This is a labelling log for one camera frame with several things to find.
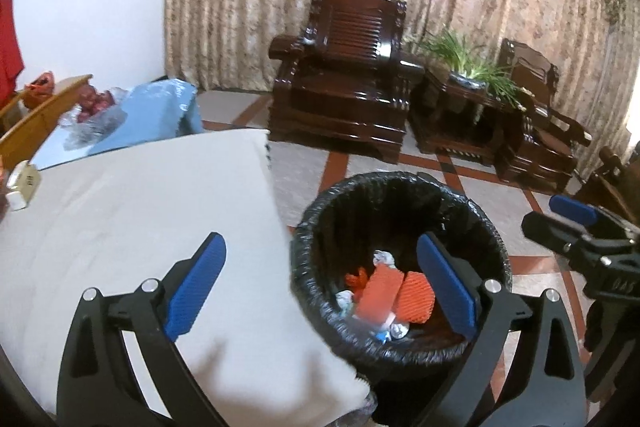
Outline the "wooden TV cabinet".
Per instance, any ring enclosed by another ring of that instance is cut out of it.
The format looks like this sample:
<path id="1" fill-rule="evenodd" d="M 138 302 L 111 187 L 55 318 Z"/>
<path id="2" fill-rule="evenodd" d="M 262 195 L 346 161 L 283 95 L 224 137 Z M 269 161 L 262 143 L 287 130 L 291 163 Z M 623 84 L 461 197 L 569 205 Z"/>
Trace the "wooden TV cabinet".
<path id="1" fill-rule="evenodd" d="M 58 82 L 50 98 L 28 112 L 23 110 L 23 93 L 1 109 L 1 165 L 11 171 L 23 160 L 31 160 L 58 124 L 58 118 L 77 101 L 77 92 L 92 75 L 66 78 Z"/>

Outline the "grey tablecloth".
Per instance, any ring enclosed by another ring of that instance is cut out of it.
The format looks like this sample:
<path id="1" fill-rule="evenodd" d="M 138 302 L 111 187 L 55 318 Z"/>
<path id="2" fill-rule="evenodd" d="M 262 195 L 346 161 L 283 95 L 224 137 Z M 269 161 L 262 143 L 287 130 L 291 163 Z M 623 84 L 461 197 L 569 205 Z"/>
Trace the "grey tablecloth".
<path id="1" fill-rule="evenodd" d="M 369 391 L 300 312 L 290 234 L 274 200 L 262 130 L 184 136 L 43 171 L 29 206 L 1 225 L 1 343 L 48 412 L 82 292 L 128 293 L 188 259 L 206 236 L 227 259 L 177 347 L 233 426 L 323 426 Z"/>

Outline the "red apples in bowl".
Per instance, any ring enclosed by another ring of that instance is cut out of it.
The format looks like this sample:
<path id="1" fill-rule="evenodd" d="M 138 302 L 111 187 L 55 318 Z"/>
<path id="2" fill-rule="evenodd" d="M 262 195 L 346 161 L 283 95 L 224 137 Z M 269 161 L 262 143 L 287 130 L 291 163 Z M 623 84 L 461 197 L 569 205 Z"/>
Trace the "red apples in bowl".
<path id="1" fill-rule="evenodd" d="M 113 106 L 115 100 L 110 91 L 98 92 L 95 87 L 85 84 L 78 90 L 77 104 L 80 107 L 80 112 L 76 120 L 78 124 L 81 124 Z"/>

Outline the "white tissue box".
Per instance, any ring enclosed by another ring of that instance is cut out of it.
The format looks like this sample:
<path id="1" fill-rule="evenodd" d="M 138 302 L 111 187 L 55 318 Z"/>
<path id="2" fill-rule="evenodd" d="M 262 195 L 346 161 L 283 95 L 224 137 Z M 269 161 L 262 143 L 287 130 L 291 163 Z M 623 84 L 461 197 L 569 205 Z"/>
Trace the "white tissue box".
<path id="1" fill-rule="evenodd" d="M 6 181 L 6 200 L 12 211 L 25 209 L 41 181 L 40 172 L 28 160 L 21 161 Z"/>

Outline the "orange foam net thick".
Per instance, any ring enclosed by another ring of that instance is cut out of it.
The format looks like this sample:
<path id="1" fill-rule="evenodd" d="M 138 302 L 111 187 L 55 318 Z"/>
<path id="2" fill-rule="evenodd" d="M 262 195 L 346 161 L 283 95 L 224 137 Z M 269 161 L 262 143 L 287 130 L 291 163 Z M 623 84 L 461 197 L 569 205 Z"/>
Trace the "orange foam net thick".
<path id="1" fill-rule="evenodd" d="M 435 291 L 426 276 L 410 271 L 397 295 L 396 319 L 402 323 L 424 324 L 431 318 L 435 303 Z"/>

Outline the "red basket on cabinet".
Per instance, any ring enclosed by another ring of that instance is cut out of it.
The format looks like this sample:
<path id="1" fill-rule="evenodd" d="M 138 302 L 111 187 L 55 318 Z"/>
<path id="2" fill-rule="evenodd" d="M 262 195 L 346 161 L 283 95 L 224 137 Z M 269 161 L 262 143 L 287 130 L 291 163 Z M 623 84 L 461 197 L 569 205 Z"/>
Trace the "red basket on cabinet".
<path id="1" fill-rule="evenodd" d="M 37 79 L 26 84 L 22 101 L 28 110 L 33 110 L 53 95 L 55 80 L 52 72 L 44 72 Z"/>

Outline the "dark wooden side table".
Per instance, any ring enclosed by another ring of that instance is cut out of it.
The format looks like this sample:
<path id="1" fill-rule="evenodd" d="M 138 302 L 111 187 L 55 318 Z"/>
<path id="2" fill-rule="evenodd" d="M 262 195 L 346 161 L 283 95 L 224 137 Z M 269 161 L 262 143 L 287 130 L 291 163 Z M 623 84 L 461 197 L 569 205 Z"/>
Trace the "dark wooden side table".
<path id="1" fill-rule="evenodd" d="M 483 90 L 460 86 L 444 70 L 425 71 L 410 95 L 408 121 L 424 154 L 448 153 L 495 164 L 503 121 L 515 107 Z"/>

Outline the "light blue tablecloth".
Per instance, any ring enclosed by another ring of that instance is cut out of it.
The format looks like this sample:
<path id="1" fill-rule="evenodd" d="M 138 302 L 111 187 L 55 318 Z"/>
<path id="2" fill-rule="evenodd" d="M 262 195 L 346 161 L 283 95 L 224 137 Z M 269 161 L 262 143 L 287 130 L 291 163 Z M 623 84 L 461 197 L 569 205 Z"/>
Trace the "light blue tablecloth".
<path id="1" fill-rule="evenodd" d="M 94 126 L 73 124 L 63 116 L 38 148 L 32 165 L 44 170 L 110 150 L 200 134 L 204 127 L 197 94 L 191 83 L 164 79 L 119 95 L 116 106 L 107 109 Z"/>

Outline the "black lined trash bin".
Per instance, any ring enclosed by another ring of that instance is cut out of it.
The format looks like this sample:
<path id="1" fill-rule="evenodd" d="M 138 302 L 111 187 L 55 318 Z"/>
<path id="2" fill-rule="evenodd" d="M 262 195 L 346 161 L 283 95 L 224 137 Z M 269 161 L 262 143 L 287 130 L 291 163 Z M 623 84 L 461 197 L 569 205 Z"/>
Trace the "black lined trash bin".
<path id="1" fill-rule="evenodd" d="M 375 339 L 343 317 L 335 301 L 345 277 L 373 271 L 375 251 L 402 272 L 416 271 L 416 243 L 434 233 L 450 255 L 482 279 L 512 285 L 506 246 L 479 205 L 423 173 L 367 172 L 322 192 L 304 211 L 290 247 L 291 289 L 300 309 L 334 355 L 372 376 L 452 364 L 468 345 L 442 312 L 401 340 Z"/>

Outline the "green potted plant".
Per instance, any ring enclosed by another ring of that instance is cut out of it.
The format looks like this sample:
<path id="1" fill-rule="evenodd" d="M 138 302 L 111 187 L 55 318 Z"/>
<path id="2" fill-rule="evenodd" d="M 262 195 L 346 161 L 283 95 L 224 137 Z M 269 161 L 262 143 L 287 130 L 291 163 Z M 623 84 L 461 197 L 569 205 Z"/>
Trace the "green potted plant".
<path id="1" fill-rule="evenodd" d="M 443 27 L 436 34 L 405 36 L 402 42 L 410 44 L 436 64 L 445 66 L 454 80 L 462 81 L 462 87 L 485 91 L 500 103 L 522 108 L 518 99 L 521 89 L 516 87 L 506 69 L 482 57 L 480 46 L 471 46 L 465 35 Z"/>

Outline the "red cloth cover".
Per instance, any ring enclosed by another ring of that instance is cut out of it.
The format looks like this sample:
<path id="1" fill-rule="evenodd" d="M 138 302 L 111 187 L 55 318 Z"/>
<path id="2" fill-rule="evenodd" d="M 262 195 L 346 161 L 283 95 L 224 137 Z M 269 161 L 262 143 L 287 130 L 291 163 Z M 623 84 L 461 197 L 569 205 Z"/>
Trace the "red cloth cover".
<path id="1" fill-rule="evenodd" d="M 13 15 L 13 0 L 0 5 L 0 103 L 5 106 L 16 88 L 24 63 L 18 46 Z"/>

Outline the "glass fruit bowl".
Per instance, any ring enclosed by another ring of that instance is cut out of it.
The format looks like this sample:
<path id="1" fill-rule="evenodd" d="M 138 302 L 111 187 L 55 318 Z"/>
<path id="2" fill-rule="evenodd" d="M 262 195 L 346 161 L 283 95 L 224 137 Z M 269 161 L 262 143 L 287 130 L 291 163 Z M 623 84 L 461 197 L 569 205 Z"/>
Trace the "glass fruit bowl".
<path id="1" fill-rule="evenodd" d="M 122 103 L 126 100 L 129 92 L 120 88 L 105 91 L 111 92 L 115 104 L 98 115 L 78 124 L 76 118 L 80 107 L 76 101 L 70 110 L 58 118 L 58 125 L 67 133 L 63 141 L 65 150 L 79 150 L 81 147 L 96 145 L 125 122 L 127 114 L 122 109 Z"/>

